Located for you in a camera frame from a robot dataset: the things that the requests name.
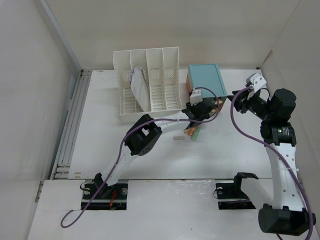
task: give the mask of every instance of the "teal box lid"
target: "teal box lid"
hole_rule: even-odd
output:
[[[227,91],[222,80],[218,64],[192,64],[188,67],[188,79],[191,89],[206,87],[217,97],[227,97]],[[213,97],[207,90],[201,90],[203,98]]]

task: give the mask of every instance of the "beige wall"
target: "beige wall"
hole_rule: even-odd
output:
[[[0,73],[0,239],[22,240],[71,79],[32,0],[0,0]]]
[[[180,66],[260,67],[299,0],[47,0],[83,68],[179,47]]]
[[[262,66],[271,90],[297,96],[291,118],[297,137],[296,163],[313,212],[320,217],[320,1],[301,0]]]

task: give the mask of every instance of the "purple cable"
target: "purple cable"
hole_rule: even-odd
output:
[[[204,89],[204,90],[207,90],[209,91],[210,93],[212,93],[216,99],[216,105],[217,105],[217,111],[216,113],[213,115],[212,118],[210,118],[209,120],[205,120],[205,121],[198,121],[198,120],[192,120],[192,119],[169,119],[169,118],[159,118],[159,119],[153,119],[153,120],[150,120],[150,121],[147,121],[137,127],[135,127],[134,129],[132,129],[131,131],[129,131],[122,139],[121,143],[120,143],[120,149],[119,149],[119,154],[118,154],[118,157],[113,165],[113,167],[111,168],[108,176],[105,178],[104,182],[101,184],[101,186],[96,190],[96,192],[94,193],[94,195],[91,197],[90,201],[85,205],[85,207],[83,208],[83,210],[80,212],[80,214],[76,217],[76,219],[70,223],[69,225],[64,225],[63,222],[64,220],[66,219],[66,217],[72,213],[74,210],[70,210],[66,215],[64,215],[64,217],[61,219],[61,222],[60,222],[60,226],[63,228],[63,229],[67,229],[69,227],[71,227],[73,224],[75,224],[79,218],[82,216],[82,214],[84,214],[85,210],[87,210],[87,208],[89,207],[89,205],[92,203],[92,201],[95,199],[95,197],[98,195],[99,191],[103,188],[103,186],[105,185],[105,183],[108,181],[109,177],[111,176],[111,174],[113,173],[113,171],[115,170],[117,164],[119,163],[120,161],[120,157],[121,157],[121,152],[122,152],[122,147],[125,143],[125,140],[127,139],[127,137],[129,137],[132,133],[134,133],[135,131],[141,129],[143,126],[145,125],[148,125],[148,124],[151,124],[151,123],[154,123],[154,122],[159,122],[159,121],[169,121],[169,122],[179,122],[179,121],[182,121],[182,122],[192,122],[192,123],[197,123],[197,124],[205,124],[205,123],[210,123],[212,122],[213,120],[216,119],[216,117],[218,116],[218,113],[219,113],[219,99],[217,97],[217,95],[212,91],[210,90],[209,88],[206,88],[206,87],[196,87],[194,89]]]
[[[268,143],[264,142],[264,141],[261,141],[260,139],[257,139],[253,136],[250,136],[248,134],[246,134],[244,131],[242,131],[238,125],[236,124],[235,122],[235,118],[234,118],[234,106],[235,106],[235,102],[236,102],[236,99],[237,97],[239,97],[239,95],[249,89],[252,89],[250,86],[249,87],[246,87],[240,91],[238,91],[236,93],[236,95],[234,95],[233,99],[232,99],[232,102],[231,102],[231,108],[230,108],[230,115],[231,115],[231,121],[234,125],[234,127],[237,129],[237,131],[239,133],[241,133],[242,135],[244,135],[245,137],[251,139],[251,140],[254,140],[258,143],[261,143],[263,144],[265,147],[271,149],[274,153],[276,153],[279,158],[282,160],[282,162],[284,163],[285,167],[288,169],[290,175],[292,176],[296,186],[299,188],[300,192],[301,192],[301,195],[304,199],[304,202],[305,202],[305,205],[306,205],[306,208],[307,208],[307,211],[308,211],[308,217],[309,217],[309,231],[308,231],[308,234],[305,238],[305,240],[309,240],[311,238],[311,235],[312,235],[312,231],[313,231],[313,228],[314,228],[314,219],[312,217],[312,210],[311,210],[311,206],[310,206],[310,203],[309,203],[309,200],[308,200],[308,197],[307,197],[307,194],[306,194],[306,191],[303,189],[303,187],[301,186],[301,184],[299,183],[299,180],[297,179],[295,173],[291,170],[291,167],[290,165],[287,163],[286,159],[281,155],[280,152],[278,152],[275,148],[273,148],[271,145],[269,145]]]

